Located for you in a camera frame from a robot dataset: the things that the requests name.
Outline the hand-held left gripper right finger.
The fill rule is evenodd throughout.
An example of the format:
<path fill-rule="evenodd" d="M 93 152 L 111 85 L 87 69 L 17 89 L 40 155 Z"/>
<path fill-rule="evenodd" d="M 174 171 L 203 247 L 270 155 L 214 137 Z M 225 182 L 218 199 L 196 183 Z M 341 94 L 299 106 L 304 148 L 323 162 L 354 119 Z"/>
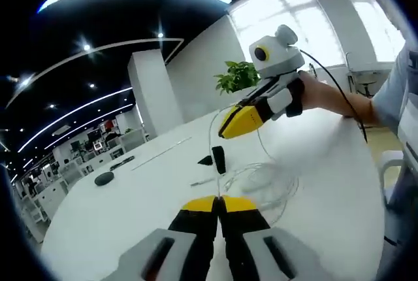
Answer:
<path fill-rule="evenodd" d="M 219 198 L 218 216 L 234 280 L 324 280 L 319 256 L 301 240 L 271 227 L 251 200 Z"/>

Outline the person's right hand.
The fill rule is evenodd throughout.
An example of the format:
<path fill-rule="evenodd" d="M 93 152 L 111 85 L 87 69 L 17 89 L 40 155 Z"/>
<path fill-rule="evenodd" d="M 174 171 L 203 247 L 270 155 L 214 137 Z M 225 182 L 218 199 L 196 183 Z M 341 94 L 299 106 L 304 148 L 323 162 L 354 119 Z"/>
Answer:
<path fill-rule="evenodd" d="M 299 71 L 298 75 L 304 84 L 304 92 L 301 96 L 302 109 L 326 109 L 325 98 L 328 85 L 318 81 L 306 71 Z"/>

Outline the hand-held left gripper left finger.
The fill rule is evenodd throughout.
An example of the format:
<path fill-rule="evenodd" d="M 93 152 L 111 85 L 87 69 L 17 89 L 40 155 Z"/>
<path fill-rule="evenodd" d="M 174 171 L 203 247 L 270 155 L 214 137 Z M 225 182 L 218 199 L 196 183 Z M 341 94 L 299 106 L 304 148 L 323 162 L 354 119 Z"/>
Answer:
<path fill-rule="evenodd" d="M 205 280 L 214 254 L 218 197 L 186 203 L 167 229 L 123 253 L 108 280 Z"/>

